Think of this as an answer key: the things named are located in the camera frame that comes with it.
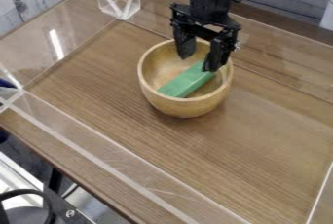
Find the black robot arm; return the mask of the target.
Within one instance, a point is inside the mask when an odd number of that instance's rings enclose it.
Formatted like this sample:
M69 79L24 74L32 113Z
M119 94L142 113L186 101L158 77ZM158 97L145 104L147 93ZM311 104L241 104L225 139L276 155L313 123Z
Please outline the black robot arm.
M229 16L232 2L238 0L190 0L170 5L173 36L182 59L197 51L197 38L210 42L202 70L216 72L228 63L238 45L240 23Z

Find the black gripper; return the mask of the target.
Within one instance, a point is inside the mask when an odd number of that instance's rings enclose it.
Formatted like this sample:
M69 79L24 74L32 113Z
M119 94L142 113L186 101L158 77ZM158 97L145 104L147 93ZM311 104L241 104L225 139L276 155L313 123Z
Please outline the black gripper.
M202 70L217 72L236 50L240 23L229 16L232 3L241 0L190 0L173 3L170 25L178 55L186 59L196 53L197 38L210 42Z

